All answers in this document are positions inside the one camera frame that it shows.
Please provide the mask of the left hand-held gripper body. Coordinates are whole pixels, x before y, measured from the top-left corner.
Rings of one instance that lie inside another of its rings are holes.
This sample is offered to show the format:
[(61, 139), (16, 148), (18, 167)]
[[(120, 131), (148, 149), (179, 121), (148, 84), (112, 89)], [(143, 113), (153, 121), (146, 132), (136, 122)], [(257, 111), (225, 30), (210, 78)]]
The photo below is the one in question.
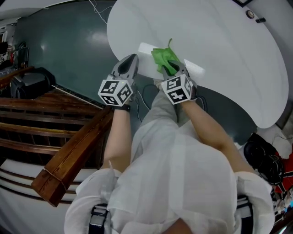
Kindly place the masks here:
[(98, 91), (99, 97), (105, 105), (123, 106), (134, 94), (132, 86), (135, 77), (136, 74), (118, 76), (109, 74), (101, 83)]

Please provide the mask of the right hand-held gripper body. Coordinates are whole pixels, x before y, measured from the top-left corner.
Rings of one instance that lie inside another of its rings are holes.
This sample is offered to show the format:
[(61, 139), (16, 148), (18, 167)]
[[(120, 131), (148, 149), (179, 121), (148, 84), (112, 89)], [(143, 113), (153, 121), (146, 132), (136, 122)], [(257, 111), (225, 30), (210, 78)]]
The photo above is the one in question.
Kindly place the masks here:
[(161, 83), (161, 87), (173, 105), (197, 98), (197, 89), (186, 74), (168, 78)]

